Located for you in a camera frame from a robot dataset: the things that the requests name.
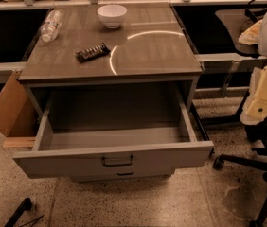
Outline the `grey drawer cabinet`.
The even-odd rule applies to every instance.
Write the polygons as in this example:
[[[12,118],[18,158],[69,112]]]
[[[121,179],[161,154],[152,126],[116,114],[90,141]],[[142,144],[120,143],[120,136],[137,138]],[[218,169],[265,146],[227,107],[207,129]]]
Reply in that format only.
[[[38,42],[19,80],[42,119],[50,94],[61,88],[134,83],[175,84],[189,111],[202,67],[167,4],[129,5],[119,29],[109,29],[94,6],[65,9],[58,38]],[[111,52],[80,63],[75,53],[105,45]]]

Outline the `grey top drawer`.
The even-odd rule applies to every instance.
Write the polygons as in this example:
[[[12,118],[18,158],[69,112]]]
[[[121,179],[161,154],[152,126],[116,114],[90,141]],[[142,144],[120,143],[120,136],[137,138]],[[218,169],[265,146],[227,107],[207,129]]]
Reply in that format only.
[[[13,159],[30,178],[70,178],[201,167],[212,149],[175,84],[134,83],[53,91],[33,148]],[[102,165],[130,155],[131,166]]]

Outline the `brown cardboard box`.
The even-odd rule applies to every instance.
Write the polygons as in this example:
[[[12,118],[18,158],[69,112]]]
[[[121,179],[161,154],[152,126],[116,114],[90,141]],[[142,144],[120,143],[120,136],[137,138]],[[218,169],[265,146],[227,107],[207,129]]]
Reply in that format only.
[[[27,91],[13,71],[0,92],[0,133],[4,148],[32,148],[37,133],[38,114]]]

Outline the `black chair leg bottom left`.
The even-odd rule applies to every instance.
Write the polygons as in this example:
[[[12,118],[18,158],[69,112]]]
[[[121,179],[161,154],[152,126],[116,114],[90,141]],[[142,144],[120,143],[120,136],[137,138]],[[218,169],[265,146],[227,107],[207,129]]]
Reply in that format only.
[[[11,215],[4,227],[15,227],[17,221],[25,213],[25,211],[30,211],[32,209],[33,203],[31,198],[24,198],[14,213]],[[21,224],[19,227],[33,227],[37,224],[43,216],[39,216],[27,223]]]

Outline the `lower drawer front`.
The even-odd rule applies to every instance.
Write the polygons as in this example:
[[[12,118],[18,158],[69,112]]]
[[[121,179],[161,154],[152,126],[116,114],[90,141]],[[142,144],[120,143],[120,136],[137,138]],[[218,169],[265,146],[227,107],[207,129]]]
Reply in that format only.
[[[170,171],[153,171],[153,172],[128,172],[128,173],[113,173],[113,174],[99,174],[92,176],[76,176],[70,177],[72,182],[93,182],[93,181],[106,181],[106,180],[121,180],[131,178],[144,178],[144,177],[156,177],[156,176],[170,176],[174,174],[174,170]]]

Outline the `white ceramic bowl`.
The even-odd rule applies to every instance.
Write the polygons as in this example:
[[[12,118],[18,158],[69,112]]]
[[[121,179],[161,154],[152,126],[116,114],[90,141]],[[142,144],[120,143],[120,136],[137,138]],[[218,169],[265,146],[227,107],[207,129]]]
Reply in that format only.
[[[108,28],[115,29],[119,28],[125,16],[127,14],[127,9],[121,5],[105,5],[97,10],[99,20]]]

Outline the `clear plastic water bottle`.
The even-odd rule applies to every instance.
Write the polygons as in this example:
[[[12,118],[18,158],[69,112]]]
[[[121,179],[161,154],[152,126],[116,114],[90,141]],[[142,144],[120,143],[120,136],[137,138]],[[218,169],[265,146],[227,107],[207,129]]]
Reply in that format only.
[[[44,42],[50,42],[57,38],[62,24],[62,13],[59,10],[51,10],[41,27],[41,37]]]

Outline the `dark snack bar packet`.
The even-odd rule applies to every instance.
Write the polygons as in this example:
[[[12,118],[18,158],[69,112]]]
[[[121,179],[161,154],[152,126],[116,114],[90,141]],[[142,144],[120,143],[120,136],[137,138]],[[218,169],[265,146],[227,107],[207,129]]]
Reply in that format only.
[[[105,45],[105,43],[102,43],[100,45],[96,45],[76,52],[75,57],[80,63],[84,63],[93,59],[97,59],[99,57],[106,56],[110,52],[111,50]]]

